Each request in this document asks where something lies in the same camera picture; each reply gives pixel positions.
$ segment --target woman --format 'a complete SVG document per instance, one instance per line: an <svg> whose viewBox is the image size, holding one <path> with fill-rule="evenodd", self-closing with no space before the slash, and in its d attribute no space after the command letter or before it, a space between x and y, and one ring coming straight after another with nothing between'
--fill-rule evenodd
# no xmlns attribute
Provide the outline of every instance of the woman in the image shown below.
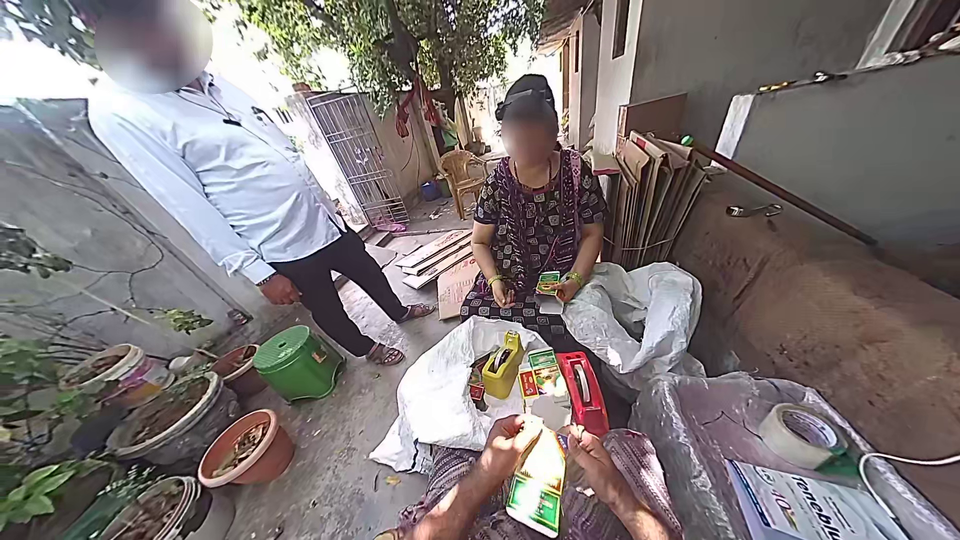
<svg viewBox="0 0 960 540"><path fill-rule="evenodd" d="M518 79L496 118L508 157L480 191L471 244L481 272L460 315L515 321L552 345L566 326L560 315L540 313L537 281L543 272L558 271L561 282L552 288L560 300L577 294L600 254L606 202L580 156L559 149L545 77Z"/></svg>

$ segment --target white sack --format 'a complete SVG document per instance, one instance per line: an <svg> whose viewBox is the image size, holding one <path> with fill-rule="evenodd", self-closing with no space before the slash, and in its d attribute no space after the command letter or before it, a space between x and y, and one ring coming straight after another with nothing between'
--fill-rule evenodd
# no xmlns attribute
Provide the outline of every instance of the white sack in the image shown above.
<svg viewBox="0 0 960 540"><path fill-rule="evenodd" d="M493 422L523 412L523 398L514 384L506 400L487 395L488 408L481 412L467 388L470 366L499 349L510 330L520 334L527 351L547 346L518 323L474 316L423 353L403 374L396 389L397 418L370 459L397 471L424 472L428 464L417 443L483 450Z"/></svg>
<svg viewBox="0 0 960 540"><path fill-rule="evenodd" d="M577 341L616 373L632 374L621 379L635 386L639 378L683 367L700 318L702 290L696 278L669 262L629 273L600 262L564 307L563 318Z"/></svg>

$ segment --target metal hook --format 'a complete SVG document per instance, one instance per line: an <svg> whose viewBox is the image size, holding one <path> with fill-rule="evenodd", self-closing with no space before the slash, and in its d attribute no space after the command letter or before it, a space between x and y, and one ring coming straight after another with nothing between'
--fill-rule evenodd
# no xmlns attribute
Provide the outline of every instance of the metal hook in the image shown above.
<svg viewBox="0 0 960 540"><path fill-rule="evenodd" d="M727 215L730 217L751 217L755 216L761 212L767 217L773 217L783 211L783 207L780 205L767 205L765 207L758 207L755 209L745 209L743 207L727 207Z"/></svg>

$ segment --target green plastic stool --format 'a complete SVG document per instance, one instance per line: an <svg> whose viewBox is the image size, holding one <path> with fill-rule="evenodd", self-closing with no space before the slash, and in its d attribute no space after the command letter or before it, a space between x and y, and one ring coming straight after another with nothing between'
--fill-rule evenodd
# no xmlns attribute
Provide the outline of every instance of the green plastic stool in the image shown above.
<svg viewBox="0 0 960 540"><path fill-rule="evenodd" d="M253 367L287 403L328 396L343 364L344 357L304 325L271 337L253 356Z"/></svg>

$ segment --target light blue shirt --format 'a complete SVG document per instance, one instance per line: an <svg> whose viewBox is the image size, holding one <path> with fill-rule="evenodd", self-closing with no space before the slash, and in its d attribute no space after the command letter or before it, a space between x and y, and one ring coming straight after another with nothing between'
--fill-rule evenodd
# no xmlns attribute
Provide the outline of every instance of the light blue shirt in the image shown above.
<svg viewBox="0 0 960 540"><path fill-rule="evenodd" d="M346 224L250 96L207 73L201 81L204 92L163 94L102 81L90 126L217 264L260 282L274 273L268 262L305 258Z"/></svg>

